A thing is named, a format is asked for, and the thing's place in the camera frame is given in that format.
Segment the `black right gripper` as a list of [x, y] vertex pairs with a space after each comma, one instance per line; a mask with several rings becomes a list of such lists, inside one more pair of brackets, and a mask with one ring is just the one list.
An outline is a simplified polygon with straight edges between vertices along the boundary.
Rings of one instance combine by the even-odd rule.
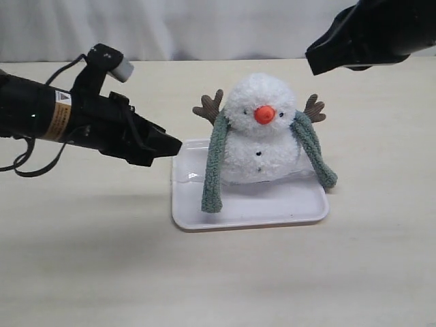
[[314, 76], [400, 63], [435, 46], [434, 1], [358, 1], [340, 11], [305, 52]]

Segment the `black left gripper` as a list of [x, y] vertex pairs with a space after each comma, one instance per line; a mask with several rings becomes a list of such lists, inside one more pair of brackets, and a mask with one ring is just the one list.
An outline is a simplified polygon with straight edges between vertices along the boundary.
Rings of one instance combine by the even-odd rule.
[[131, 165], [150, 167], [155, 158], [177, 155], [183, 143], [136, 113], [126, 96], [114, 91], [107, 97], [100, 94], [106, 76], [126, 82], [133, 70], [131, 64], [85, 65], [70, 89], [72, 141]]

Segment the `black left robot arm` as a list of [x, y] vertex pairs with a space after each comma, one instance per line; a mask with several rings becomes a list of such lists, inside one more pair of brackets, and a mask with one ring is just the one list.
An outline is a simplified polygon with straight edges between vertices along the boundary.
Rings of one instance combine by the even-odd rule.
[[66, 91], [11, 74], [1, 77], [1, 135], [66, 143], [151, 166], [173, 157], [182, 142], [141, 117], [129, 99], [116, 92], [100, 95], [104, 77], [87, 76], [85, 67]]

